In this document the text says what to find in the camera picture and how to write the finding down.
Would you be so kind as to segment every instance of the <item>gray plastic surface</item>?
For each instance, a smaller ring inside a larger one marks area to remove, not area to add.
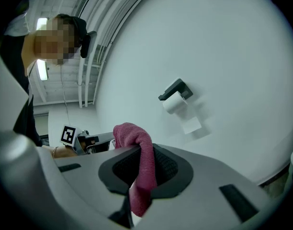
[[[155,199],[135,227],[150,229],[230,229],[241,221],[219,187],[233,184],[257,209],[269,199],[265,192],[227,165],[212,158],[159,145],[193,167],[191,183],[177,197]],[[124,227],[108,219],[120,210],[124,196],[109,192],[100,181],[101,163],[129,148],[53,159],[24,136],[0,133],[0,177],[22,209],[46,229],[110,229]],[[61,173],[58,166],[81,167]]]

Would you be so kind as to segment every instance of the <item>white wall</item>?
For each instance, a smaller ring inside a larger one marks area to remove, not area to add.
[[[48,115],[36,116],[35,118],[35,126],[38,135],[45,136],[48,135]]]
[[[99,126],[94,105],[79,108],[78,103],[68,103],[70,125],[87,130],[92,134],[99,134]],[[69,125],[66,106],[64,104],[51,105],[49,108],[48,130],[51,147],[62,146],[59,142],[64,125]]]
[[[189,135],[158,100],[177,77],[203,125]],[[101,132],[133,122],[262,183],[293,150],[293,32],[270,0],[144,0],[114,42],[96,110]]]

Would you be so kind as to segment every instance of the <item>black shirt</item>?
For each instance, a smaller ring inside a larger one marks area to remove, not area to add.
[[[24,73],[24,65],[21,57],[25,36],[4,36],[0,45],[0,55],[13,77],[21,85],[27,94],[29,94],[29,80]],[[33,99],[29,100],[24,105],[13,131],[23,134],[30,138],[36,146],[42,146],[42,141],[36,131]]]

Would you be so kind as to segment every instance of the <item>person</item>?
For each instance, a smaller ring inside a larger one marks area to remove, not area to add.
[[[73,57],[81,46],[83,36],[87,34],[86,22],[78,17],[59,14],[39,30],[30,32],[25,17],[28,8],[29,1],[23,0],[16,9],[15,18],[0,38],[0,56],[4,64],[29,95],[13,130],[30,138],[36,146],[42,146],[52,154],[54,151],[56,158],[76,156],[71,147],[54,149],[43,145],[35,128],[34,96],[28,77],[38,59],[62,65]]]

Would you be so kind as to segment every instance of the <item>pink cloth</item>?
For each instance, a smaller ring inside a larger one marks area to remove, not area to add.
[[[150,135],[142,128],[124,123],[113,128],[115,148],[139,144],[141,147],[139,174],[129,191],[131,211],[141,217],[150,206],[151,190],[157,187],[155,160]]]

